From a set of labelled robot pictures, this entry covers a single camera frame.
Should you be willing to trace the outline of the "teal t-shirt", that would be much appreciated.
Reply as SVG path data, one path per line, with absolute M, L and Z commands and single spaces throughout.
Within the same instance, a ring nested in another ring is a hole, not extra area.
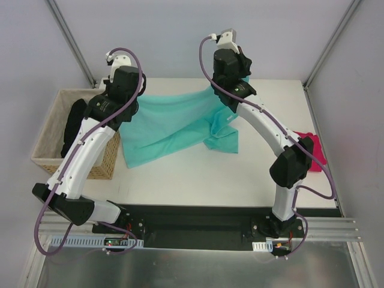
M 188 88 L 173 95 L 143 94 L 131 122 L 119 129 L 124 160 L 129 168 L 200 143 L 208 150 L 239 151 L 239 132 L 231 127 L 237 115 L 214 94 L 213 88 Z

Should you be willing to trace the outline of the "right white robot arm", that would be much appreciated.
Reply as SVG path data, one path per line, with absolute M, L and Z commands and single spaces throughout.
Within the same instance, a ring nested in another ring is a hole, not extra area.
M 276 184 L 275 200 L 268 219 L 258 224 L 264 236 L 279 238 L 290 232 L 295 220 L 295 189 L 311 167 L 314 143 L 276 120 L 263 105 L 256 90 L 245 81 L 251 60 L 242 52 L 214 52 L 212 87 L 221 102 L 246 120 L 267 142 L 276 156 L 269 174 Z

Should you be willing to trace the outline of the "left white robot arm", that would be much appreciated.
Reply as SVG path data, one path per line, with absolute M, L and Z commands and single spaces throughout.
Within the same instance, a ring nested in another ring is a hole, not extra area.
M 127 219 L 109 201 L 83 196 L 85 181 L 98 156 L 123 122 L 131 121 L 138 110 L 137 96 L 145 87 L 140 68 L 119 67 L 106 90 L 91 98 L 78 134 L 56 172 L 45 184 L 37 183 L 33 195 L 74 225 L 87 221 L 105 222 L 113 233 L 121 233 Z

